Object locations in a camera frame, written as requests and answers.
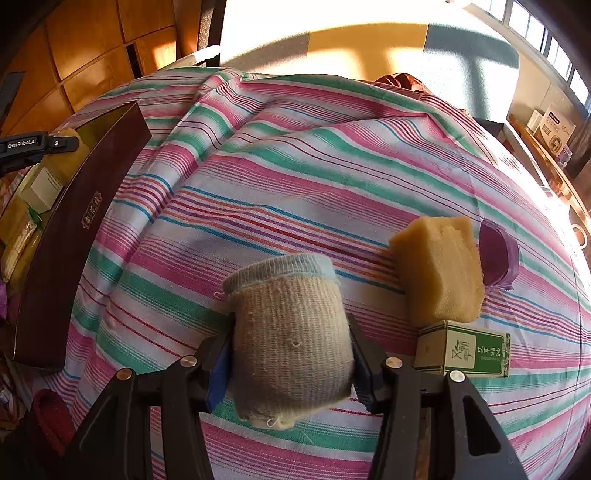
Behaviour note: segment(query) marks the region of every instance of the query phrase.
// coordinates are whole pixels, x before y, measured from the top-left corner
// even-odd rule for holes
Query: striped tablecloth
[[[511,376],[475,384],[531,479],[556,479],[589,417],[589,270],[564,216],[498,142],[431,95],[335,76],[157,72],[71,117],[137,100],[152,132],[105,216],[72,311],[66,367],[17,367],[21,394],[59,392],[79,424],[115,371],[163,369],[227,315],[216,292],[273,255],[330,256],[345,308],[413,355],[388,238],[421,215],[489,218],[518,241],[515,289],[477,325],[512,335]],[[380,417],[355,399],[293,429],[249,427],[226,399],[202,415],[216,479],[364,479]],[[153,412],[155,475],[165,477]]]

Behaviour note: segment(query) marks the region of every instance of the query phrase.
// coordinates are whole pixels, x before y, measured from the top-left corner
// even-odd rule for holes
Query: yellow sponge
[[[421,217],[389,243],[414,326],[480,316],[484,283],[469,218]]]

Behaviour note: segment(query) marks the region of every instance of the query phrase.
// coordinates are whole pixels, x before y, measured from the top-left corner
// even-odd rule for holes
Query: window
[[[503,20],[506,0],[475,0],[474,3],[489,12],[497,20]]]
[[[589,104],[591,103],[589,99],[589,91],[587,90],[587,87],[585,83],[583,83],[583,79],[577,70],[574,71],[573,80],[570,82],[570,87],[581,103],[587,107],[587,110],[589,110]]]
[[[527,40],[527,43],[539,52],[540,59],[550,63],[556,72],[564,79],[563,90],[567,93],[571,102],[575,97],[582,103],[588,112],[591,112],[591,95],[579,72],[574,69],[573,63],[566,52],[560,47],[552,33],[536,17],[527,11],[517,0],[472,0],[474,4],[489,12],[504,27],[507,38],[519,42],[515,34]],[[502,28],[498,30],[505,35]],[[524,51],[529,50],[524,43]]]
[[[565,80],[569,79],[570,68],[573,64],[566,56],[564,50],[558,45],[555,38],[550,42],[550,50],[548,51],[548,61],[554,66],[556,71],[560,73]]]
[[[537,51],[543,51],[546,29],[536,17],[517,2],[514,2],[511,8],[509,26],[530,42]]]

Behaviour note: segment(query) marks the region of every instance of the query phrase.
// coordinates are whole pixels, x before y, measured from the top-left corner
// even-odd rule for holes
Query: green label
[[[503,339],[502,335],[449,326],[446,369],[458,368],[475,374],[503,373]]]

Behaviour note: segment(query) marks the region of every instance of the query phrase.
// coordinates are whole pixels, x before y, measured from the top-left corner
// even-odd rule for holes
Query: logo
[[[476,336],[470,333],[447,332],[446,366],[451,368],[474,368],[476,356]]]
[[[452,350],[452,358],[460,358],[465,362],[469,362],[474,355],[470,354],[470,343],[456,340],[456,344]]]
[[[9,143],[7,148],[26,147],[27,145],[36,145],[36,144],[37,144],[37,138],[31,137],[31,138],[27,138],[26,140],[19,140],[17,142]]]
[[[560,120],[558,120],[558,119],[556,118],[556,116],[555,116],[555,115],[554,115],[552,112],[550,112],[550,113],[548,114],[548,116],[549,116],[549,117],[550,117],[552,120],[554,120],[554,123],[555,123],[556,125],[560,125]]]
[[[82,226],[86,230],[90,230],[92,220],[95,219],[96,212],[99,210],[99,206],[103,201],[103,196],[99,192],[95,192],[92,200],[88,204],[84,215],[82,216]]]

